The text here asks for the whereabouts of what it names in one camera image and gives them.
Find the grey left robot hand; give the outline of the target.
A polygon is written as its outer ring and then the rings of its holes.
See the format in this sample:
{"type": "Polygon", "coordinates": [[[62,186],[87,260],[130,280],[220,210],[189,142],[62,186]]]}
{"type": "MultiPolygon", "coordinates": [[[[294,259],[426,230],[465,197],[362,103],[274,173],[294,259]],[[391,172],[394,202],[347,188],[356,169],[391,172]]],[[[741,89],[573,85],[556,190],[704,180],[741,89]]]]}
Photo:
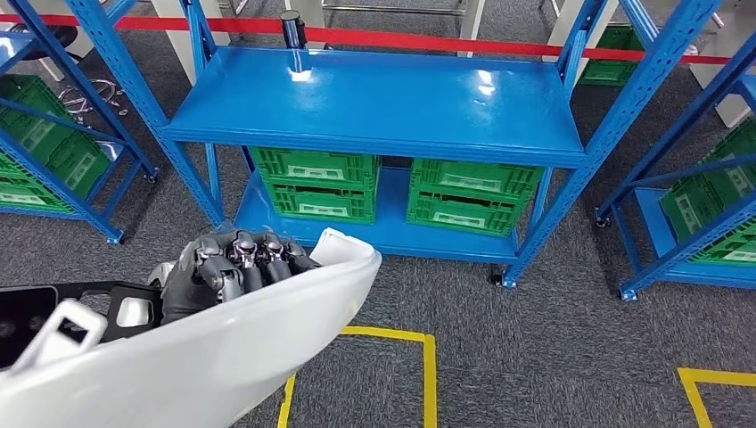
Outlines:
{"type": "Polygon", "coordinates": [[[235,229],[188,243],[161,280],[162,324],[320,268],[296,241],[235,229]]]}

